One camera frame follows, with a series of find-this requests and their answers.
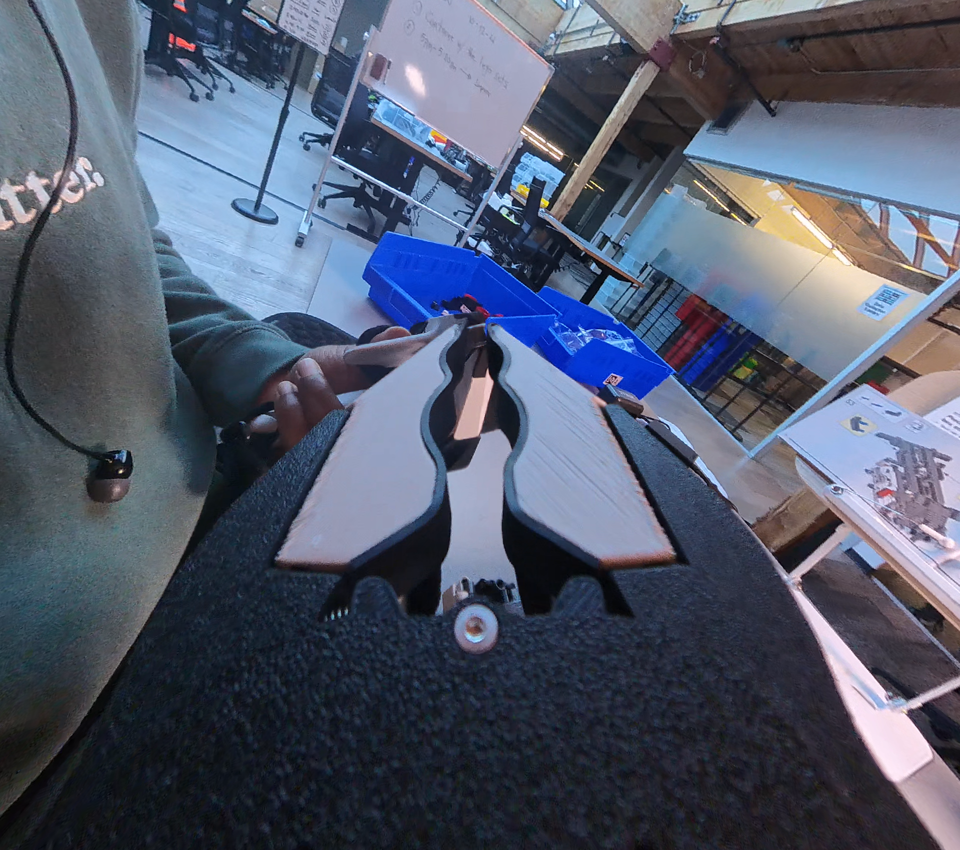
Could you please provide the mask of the sign stand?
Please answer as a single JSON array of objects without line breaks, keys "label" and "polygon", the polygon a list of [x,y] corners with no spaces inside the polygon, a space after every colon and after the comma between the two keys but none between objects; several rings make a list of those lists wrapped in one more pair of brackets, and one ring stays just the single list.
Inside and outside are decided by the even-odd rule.
[{"label": "sign stand", "polygon": [[345,0],[283,0],[278,16],[279,29],[294,39],[293,72],[287,86],[281,110],[277,119],[270,150],[263,169],[255,198],[236,198],[231,208],[236,213],[260,224],[279,223],[278,214],[270,209],[264,197],[282,134],[291,109],[294,89],[304,63],[307,50],[318,54],[327,54],[332,37],[337,28]]}]

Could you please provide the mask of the black wired earphone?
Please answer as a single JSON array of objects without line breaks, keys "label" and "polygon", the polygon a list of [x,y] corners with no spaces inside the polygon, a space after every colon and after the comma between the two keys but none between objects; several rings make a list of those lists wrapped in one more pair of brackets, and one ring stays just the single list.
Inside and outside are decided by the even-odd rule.
[{"label": "black wired earphone", "polygon": [[68,183],[70,174],[75,170],[80,129],[76,87],[61,46],[54,36],[53,29],[44,17],[38,1],[25,0],[25,2],[46,40],[48,49],[53,54],[54,63],[63,82],[68,108],[68,133],[65,156],[60,168],[59,177],[56,183],[52,185],[45,202],[33,220],[31,231],[26,237],[18,258],[14,274],[15,278],[11,286],[3,350],[6,382],[11,395],[35,425],[39,426],[42,431],[54,439],[61,447],[87,460],[89,467],[85,486],[87,496],[90,500],[97,504],[111,505],[121,501],[129,492],[131,479],[135,470],[133,453],[125,449],[92,449],[67,438],[31,403],[18,381],[16,372],[18,331],[31,264],[44,229],[53,217],[54,210],[62,206],[66,184]]}]

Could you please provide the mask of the person's left hand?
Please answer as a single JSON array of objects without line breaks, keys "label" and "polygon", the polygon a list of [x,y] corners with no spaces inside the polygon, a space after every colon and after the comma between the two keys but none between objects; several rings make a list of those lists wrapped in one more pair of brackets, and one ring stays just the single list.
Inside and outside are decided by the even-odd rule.
[{"label": "person's left hand", "polygon": [[[355,345],[409,334],[402,327],[390,326]],[[344,352],[351,346],[354,345],[310,349],[291,368],[278,372],[265,385],[260,401],[274,404],[278,440],[272,448],[276,453],[292,449],[330,412],[342,409],[343,394],[366,389],[394,369],[345,364]]]}]

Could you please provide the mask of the grey desk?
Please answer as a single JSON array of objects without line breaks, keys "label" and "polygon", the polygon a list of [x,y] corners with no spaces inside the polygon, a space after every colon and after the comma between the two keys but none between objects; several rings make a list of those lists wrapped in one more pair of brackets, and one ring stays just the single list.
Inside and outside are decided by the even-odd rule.
[{"label": "grey desk", "polygon": [[[362,270],[369,256],[357,246],[335,241],[325,258],[308,315],[328,319],[352,332],[386,322],[367,296],[369,286]],[[425,609],[402,600],[409,614],[436,614],[441,591],[456,580],[470,578],[517,579],[503,548],[501,516],[503,476],[512,444],[500,422],[481,437],[471,463],[447,471],[450,508],[450,544],[438,572],[429,572],[425,581]]]}]

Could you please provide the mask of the toy truck chassis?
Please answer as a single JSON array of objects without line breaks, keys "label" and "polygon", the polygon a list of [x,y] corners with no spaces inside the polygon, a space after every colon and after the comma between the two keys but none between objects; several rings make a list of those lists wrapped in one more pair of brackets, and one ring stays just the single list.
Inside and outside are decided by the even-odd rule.
[{"label": "toy truck chassis", "polygon": [[454,606],[472,600],[504,606],[521,605],[520,592],[515,582],[502,579],[462,578],[456,580],[441,594],[441,611],[449,612]]}]

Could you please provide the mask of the wooden post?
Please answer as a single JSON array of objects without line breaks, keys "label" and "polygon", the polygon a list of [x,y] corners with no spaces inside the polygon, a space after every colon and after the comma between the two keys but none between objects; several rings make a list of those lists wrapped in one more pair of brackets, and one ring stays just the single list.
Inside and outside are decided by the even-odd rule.
[{"label": "wooden post", "polygon": [[594,171],[660,72],[661,68],[652,59],[644,61],[636,69],[578,166],[570,174],[567,184],[554,200],[551,216],[555,220],[563,222],[566,219],[577,197],[590,183]]}]

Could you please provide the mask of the clear plastic bag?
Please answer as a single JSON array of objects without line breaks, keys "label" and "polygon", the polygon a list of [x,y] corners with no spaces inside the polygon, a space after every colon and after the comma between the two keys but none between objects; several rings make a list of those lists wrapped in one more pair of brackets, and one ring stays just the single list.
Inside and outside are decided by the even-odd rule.
[{"label": "clear plastic bag", "polygon": [[625,337],[616,329],[584,328],[582,326],[571,328],[557,321],[551,328],[551,332],[558,342],[571,353],[579,352],[594,342],[601,342],[634,355],[640,353],[636,339],[632,336]]}]

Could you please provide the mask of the frosted glass partition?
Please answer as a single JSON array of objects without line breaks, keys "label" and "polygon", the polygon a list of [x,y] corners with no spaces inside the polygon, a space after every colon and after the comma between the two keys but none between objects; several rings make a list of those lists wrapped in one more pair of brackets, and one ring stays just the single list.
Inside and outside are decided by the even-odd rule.
[{"label": "frosted glass partition", "polygon": [[[680,188],[656,199],[630,234],[621,263],[660,270],[823,380],[931,295],[714,214],[686,194]],[[858,306],[884,284],[911,296],[881,321],[860,315]]]}]

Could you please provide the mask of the person's torso green sweatshirt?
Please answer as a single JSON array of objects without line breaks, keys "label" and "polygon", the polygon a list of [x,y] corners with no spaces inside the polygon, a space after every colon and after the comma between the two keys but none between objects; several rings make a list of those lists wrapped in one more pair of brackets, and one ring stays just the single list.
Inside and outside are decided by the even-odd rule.
[{"label": "person's torso green sweatshirt", "polygon": [[66,155],[66,91],[25,0],[2,0],[2,817],[62,775],[85,718],[160,599],[201,514],[214,425],[171,349],[138,166],[134,0],[37,0],[78,99],[78,149],[35,251],[16,376],[67,438],[129,450],[97,504],[88,461],[20,408],[3,350],[18,258]]}]

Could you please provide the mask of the blue white wall sign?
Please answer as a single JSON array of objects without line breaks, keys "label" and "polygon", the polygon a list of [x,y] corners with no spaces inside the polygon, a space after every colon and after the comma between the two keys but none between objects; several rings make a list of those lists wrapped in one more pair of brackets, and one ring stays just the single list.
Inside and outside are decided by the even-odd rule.
[{"label": "blue white wall sign", "polygon": [[857,307],[857,312],[872,320],[881,321],[888,317],[901,303],[909,299],[911,291],[891,284],[877,288]]}]

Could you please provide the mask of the white book stand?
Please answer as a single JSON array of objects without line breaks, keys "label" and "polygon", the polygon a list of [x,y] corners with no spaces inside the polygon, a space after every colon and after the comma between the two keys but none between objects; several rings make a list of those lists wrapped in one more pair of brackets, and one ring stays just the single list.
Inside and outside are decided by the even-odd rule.
[{"label": "white book stand", "polygon": [[[842,397],[841,390],[862,373],[860,364],[868,366],[876,357],[883,357],[891,343],[914,324],[918,324],[920,317],[923,317],[925,322],[932,323],[934,304],[958,310],[958,305],[954,303],[957,294],[958,273],[955,273],[911,316],[882,336],[866,356],[854,361],[842,371],[839,383],[827,384],[794,412],[772,438],[783,441],[782,432],[785,429]],[[958,415],[958,364],[954,364],[950,369],[940,369],[912,378],[910,382],[886,396],[919,415],[928,415],[931,412],[953,412]],[[850,644],[840,636],[838,630],[816,609],[804,591],[805,578],[834,552],[843,549],[846,541],[855,537],[868,547],[883,565],[889,566],[900,579],[905,580],[922,596],[945,622],[957,629],[958,575],[954,576],[945,566],[935,564],[915,545],[892,530],[872,508],[851,492],[833,484],[796,453],[795,456],[797,472],[806,487],[799,496],[810,497],[811,502],[816,504],[818,514],[826,517],[825,526],[829,529],[829,534],[825,535],[823,531],[813,534],[809,529],[804,529],[803,532],[795,533],[778,549],[774,549],[773,554],[780,556],[797,543],[818,541],[817,547],[786,573],[787,585],[797,599],[801,612],[812,624],[841,700],[851,713],[856,730],[862,734],[870,755],[882,774],[894,784],[901,796],[909,797],[914,814],[937,846],[958,848],[958,778],[953,774],[948,787],[930,790],[933,783],[942,783],[939,767],[943,761],[910,717],[936,700],[958,692],[958,656],[948,651],[906,604],[881,581],[874,580],[871,584],[873,590],[886,594],[888,601],[899,609],[910,626],[921,633],[954,667],[949,679],[940,681],[922,693],[911,697],[905,694],[893,697]]]}]

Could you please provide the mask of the blue plastic bin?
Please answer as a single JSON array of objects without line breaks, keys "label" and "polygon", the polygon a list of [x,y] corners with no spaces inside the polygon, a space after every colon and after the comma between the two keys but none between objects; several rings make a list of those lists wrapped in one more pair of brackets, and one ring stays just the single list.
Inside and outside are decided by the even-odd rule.
[{"label": "blue plastic bin", "polygon": [[444,300],[466,294],[527,345],[559,319],[542,297],[483,254],[389,232],[363,272],[369,299],[395,323],[411,328],[438,316]]},{"label": "blue plastic bin", "polygon": [[[601,388],[605,378],[614,373],[623,378],[622,387],[629,389],[637,397],[642,397],[674,374],[674,370],[654,350],[608,313],[583,305],[580,301],[548,287],[542,289],[539,296],[556,311],[557,316],[536,344],[551,364],[580,384]],[[630,354],[601,342],[591,343],[581,351],[571,353],[551,332],[557,321],[571,328],[582,326],[616,329],[625,337],[635,338],[639,354]]]}]

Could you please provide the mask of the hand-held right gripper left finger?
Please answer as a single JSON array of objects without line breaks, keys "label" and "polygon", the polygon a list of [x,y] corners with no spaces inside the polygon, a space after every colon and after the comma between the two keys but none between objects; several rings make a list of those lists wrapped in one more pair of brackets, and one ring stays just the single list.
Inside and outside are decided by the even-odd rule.
[{"label": "hand-held right gripper left finger", "polygon": [[276,554],[277,567],[440,570],[450,547],[445,451],[463,405],[465,329],[444,329],[354,402]]}]

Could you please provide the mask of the wooden background table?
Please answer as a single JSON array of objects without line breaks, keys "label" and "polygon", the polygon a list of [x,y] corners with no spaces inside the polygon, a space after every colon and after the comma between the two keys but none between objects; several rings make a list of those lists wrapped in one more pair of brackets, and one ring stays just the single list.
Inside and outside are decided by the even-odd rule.
[{"label": "wooden background table", "polygon": [[565,255],[579,256],[597,268],[597,274],[580,297],[591,305],[608,279],[627,285],[628,290],[644,288],[644,282],[612,261],[593,244],[575,234],[542,209],[542,198],[529,192],[523,203],[523,222],[510,253],[516,260],[515,275],[534,292],[542,290],[548,278],[560,267]]}]

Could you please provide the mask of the instruction booklet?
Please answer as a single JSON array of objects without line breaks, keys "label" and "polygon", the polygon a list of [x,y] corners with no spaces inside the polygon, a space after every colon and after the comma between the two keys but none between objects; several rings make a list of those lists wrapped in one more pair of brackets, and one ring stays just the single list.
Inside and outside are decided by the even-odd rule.
[{"label": "instruction booklet", "polygon": [[958,575],[958,415],[919,415],[859,387],[785,429],[781,439],[833,484]]}]

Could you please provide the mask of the whiteboard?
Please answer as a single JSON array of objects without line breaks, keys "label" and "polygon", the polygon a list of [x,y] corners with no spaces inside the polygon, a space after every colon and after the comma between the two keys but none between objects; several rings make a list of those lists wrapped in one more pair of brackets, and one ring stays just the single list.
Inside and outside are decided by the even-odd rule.
[{"label": "whiteboard", "polygon": [[450,219],[457,245],[474,232],[522,142],[522,126],[554,74],[528,44],[476,0],[389,0],[360,54],[295,245],[305,244],[331,166],[350,172],[405,205],[440,213],[336,154],[359,84],[435,128],[495,169],[468,223]]}]

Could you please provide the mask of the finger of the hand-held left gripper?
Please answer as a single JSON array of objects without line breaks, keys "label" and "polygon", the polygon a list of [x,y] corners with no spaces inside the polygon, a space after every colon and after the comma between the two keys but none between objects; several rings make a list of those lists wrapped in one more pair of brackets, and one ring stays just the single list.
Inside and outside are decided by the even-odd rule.
[{"label": "finger of the hand-held left gripper", "polygon": [[488,363],[472,363],[463,370],[453,391],[455,420],[448,442],[448,469],[465,469],[472,462],[486,426],[494,380]]},{"label": "finger of the hand-held left gripper", "polygon": [[352,366],[379,366],[393,369],[405,363],[448,331],[460,332],[465,323],[464,319],[427,319],[414,326],[414,329],[419,330],[418,333],[348,347],[343,353],[343,361]]}]

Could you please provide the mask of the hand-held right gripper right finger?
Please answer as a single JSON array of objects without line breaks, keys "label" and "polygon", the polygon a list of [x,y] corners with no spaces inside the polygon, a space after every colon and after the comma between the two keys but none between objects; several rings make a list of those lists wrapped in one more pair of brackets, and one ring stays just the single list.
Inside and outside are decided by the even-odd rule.
[{"label": "hand-held right gripper right finger", "polygon": [[501,326],[489,326],[487,338],[501,358],[498,388],[517,419],[503,476],[506,511],[599,571],[674,563],[676,550],[599,400]]}]

